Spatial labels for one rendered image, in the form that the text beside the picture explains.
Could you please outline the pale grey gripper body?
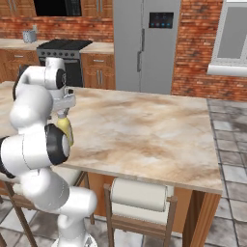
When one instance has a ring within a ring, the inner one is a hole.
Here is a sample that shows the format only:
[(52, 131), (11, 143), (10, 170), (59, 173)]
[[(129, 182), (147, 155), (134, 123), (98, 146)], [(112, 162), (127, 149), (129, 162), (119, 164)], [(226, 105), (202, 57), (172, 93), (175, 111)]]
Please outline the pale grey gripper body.
[(52, 90), (51, 95), (53, 98), (52, 110), (54, 112), (73, 107), (76, 104), (74, 93), (70, 94), (68, 89)]

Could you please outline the yellow juice bottle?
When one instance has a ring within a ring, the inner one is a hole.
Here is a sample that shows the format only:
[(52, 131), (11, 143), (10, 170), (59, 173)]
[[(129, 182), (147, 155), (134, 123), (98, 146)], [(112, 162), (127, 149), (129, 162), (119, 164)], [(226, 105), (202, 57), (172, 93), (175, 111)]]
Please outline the yellow juice bottle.
[(69, 140), (69, 145), (73, 145), (73, 133), (72, 133), (72, 127), (69, 121), (68, 117), (65, 118), (59, 118), (57, 120), (57, 126), (67, 135)]

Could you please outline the wooden dining counter island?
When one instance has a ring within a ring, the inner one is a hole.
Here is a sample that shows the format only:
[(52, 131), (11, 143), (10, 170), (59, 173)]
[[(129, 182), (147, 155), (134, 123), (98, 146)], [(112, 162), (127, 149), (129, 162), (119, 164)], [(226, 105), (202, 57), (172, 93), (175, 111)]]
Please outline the wooden dining counter island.
[(67, 166), (185, 189), (182, 247), (204, 247), (222, 195), (206, 100), (75, 89)]

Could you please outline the wooden base cabinets run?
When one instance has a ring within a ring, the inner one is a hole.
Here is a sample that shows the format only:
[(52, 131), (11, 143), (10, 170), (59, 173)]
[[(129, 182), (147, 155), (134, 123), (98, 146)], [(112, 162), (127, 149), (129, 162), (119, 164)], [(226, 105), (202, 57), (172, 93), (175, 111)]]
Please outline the wooden base cabinets run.
[[(113, 54), (81, 53), (83, 69), (83, 88), (115, 90), (115, 69)], [(46, 57), (42, 66), (35, 50), (0, 49), (0, 83), (16, 81), (27, 68), (41, 66), (35, 70), (35, 76), (50, 73), (45, 78), (55, 80), (58, 85), (67, 86), (67, 73), (62, 58)]]

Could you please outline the black and silver stove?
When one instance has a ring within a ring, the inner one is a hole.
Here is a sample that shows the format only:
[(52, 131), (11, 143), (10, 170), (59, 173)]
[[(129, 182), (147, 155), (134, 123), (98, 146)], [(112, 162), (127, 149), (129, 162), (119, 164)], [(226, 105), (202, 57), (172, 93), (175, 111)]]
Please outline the black and silver stove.
[(67, 73), (67, 86), (84, 87), (80, 50), (92, 41), (55, 39), (37, 47), (40, 64), (45, 65), (46, 57), (62, 58)]

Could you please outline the silver toaster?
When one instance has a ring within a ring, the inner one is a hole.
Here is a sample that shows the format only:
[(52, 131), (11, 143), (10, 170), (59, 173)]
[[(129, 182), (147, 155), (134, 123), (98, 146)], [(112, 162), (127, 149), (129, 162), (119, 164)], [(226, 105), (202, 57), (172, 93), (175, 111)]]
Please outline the silver toaster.
[(24, 42), (34, 42), (37, 40), (37, 34), (35, 30), (25, 30), (22, 32)]

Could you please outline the black microwave oven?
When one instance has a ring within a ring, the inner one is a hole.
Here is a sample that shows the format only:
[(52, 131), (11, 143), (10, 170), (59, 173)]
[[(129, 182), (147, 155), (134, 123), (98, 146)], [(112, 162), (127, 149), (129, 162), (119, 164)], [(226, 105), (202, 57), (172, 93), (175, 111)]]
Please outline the black microwave oven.
[(37, 16), (81, 16), (80, 0), (34, 0)]

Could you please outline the wooden chair with white cushion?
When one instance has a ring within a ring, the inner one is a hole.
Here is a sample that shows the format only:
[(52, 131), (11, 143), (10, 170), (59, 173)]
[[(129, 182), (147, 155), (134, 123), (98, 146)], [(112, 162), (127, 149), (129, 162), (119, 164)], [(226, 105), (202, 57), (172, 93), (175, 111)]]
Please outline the wooden chair with white cushion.
[(109, 247), (115, 247), (114, 230), (155, 236), (169, 247), (178, 197), (171, 185), (115, 178), (104, 185)]
[[(68, 185), (79, 186), (81, 181), (85, 181), (85, 187), (90, 188), (89, 178), (87, 172), (78, 171), (75, 169), (69, 169), (64, 167), (52, 167), (52, 171), (63, 178)], [(0, 181), (3, 182), (3, 186), (0, 186), (0, 201), (2, 201), (1, 196), (8, 194), (14, 210), (19, 218), (21, 226), (26, 233), (31, 247), (38, 247), (33, 234), (31, 233), (30, 227), (24, 217), (22, 208), (27, 208), (29, 210), (35, 209), (35, 206), (27, 200), (23, 195), (20, 188), (20, 182), (18, 178), (7, 178), (6, 175), (0, 173)]]

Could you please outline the grey double-door fridge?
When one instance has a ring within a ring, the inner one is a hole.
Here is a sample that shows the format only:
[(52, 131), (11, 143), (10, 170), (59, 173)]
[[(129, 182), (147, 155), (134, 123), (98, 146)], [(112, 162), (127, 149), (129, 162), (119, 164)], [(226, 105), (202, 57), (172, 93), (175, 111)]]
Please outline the grey double-door fridge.
[(181, 0), (114, 0), (116, 88), (168, 95)]

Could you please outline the white framed window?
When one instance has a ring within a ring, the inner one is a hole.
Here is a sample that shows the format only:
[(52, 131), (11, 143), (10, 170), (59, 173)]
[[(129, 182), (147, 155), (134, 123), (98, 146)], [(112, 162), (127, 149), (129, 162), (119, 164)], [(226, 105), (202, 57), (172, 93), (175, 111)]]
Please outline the white framed window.
[(223, 1), (207, 73), (247, 77), (247, 0)]

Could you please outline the wooden wall cabinets run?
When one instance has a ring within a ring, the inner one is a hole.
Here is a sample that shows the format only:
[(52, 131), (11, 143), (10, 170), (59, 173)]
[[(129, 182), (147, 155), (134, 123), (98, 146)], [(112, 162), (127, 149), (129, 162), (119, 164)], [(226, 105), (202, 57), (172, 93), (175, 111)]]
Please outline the wooden wall cabinets run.
[(0, 0), (2, 16), (113, 17), (113, 0)]

